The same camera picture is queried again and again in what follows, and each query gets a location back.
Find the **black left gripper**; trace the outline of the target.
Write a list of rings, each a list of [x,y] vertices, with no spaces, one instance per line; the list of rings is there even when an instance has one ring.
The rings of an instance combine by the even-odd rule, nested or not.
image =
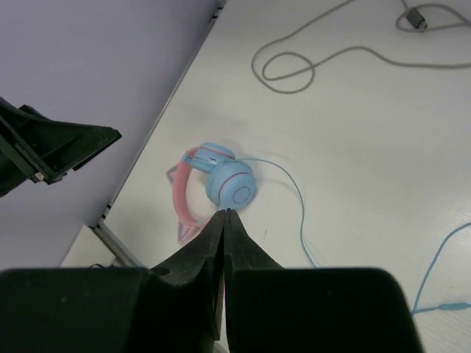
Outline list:
[[[23,182],[54,184],[121,138],[108,126],[53,121],[1,100],[1,195]]]

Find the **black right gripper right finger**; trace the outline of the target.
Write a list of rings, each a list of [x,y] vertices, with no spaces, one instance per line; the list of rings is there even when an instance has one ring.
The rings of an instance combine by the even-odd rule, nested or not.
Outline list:
[[[235,210],[224,220],[227,341],[231,352],[282,352],[283,267],[249,235]]]

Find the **pink blue cat-ear headphones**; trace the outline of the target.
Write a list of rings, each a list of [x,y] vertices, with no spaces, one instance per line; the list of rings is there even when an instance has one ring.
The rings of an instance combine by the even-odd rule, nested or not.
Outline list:
[[[187,187],[193,170],[208,175],[206,196],[219,210],[241,210],[257,192],[252,168],[237,160],[232,150],[216,143],[203,143],[186,151],[178,164],[166,172],[178,219],[177,240],[181,246],[192,241],[208,222],[194,218],[188,206]]]

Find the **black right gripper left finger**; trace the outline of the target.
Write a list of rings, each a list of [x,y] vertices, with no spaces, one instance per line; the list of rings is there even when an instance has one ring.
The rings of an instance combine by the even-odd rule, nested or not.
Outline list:
[[[158,277],[158,332],[172,352],[212,352],[220,339],[224,290],[225,211],[152,269]]]

